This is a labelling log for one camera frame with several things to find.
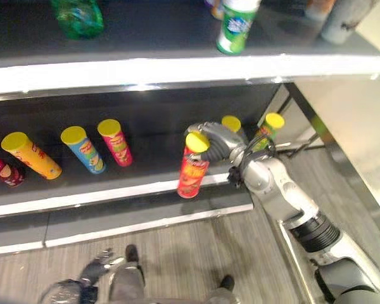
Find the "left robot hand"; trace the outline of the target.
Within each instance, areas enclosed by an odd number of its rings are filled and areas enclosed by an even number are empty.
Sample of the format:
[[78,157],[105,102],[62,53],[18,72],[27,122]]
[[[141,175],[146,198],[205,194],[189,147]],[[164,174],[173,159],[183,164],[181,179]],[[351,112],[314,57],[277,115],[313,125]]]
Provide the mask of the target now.
[[84,267],[77,280],[84,286],[94,286],[103,275],[109,272],[113,255],[111,248],[102,250]]

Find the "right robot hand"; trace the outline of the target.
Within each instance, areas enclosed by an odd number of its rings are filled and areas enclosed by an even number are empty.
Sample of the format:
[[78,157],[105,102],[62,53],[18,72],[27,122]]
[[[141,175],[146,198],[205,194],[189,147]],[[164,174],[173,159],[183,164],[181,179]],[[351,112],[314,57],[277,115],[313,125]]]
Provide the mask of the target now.
[[217,122],[203,122],[190,125],[185,135],[195,132],[208,139],[210,146],[206,151],[191,153],[190,159],[211,163],[222,160],[234,162],[246,149],[245,140],[237,133]]

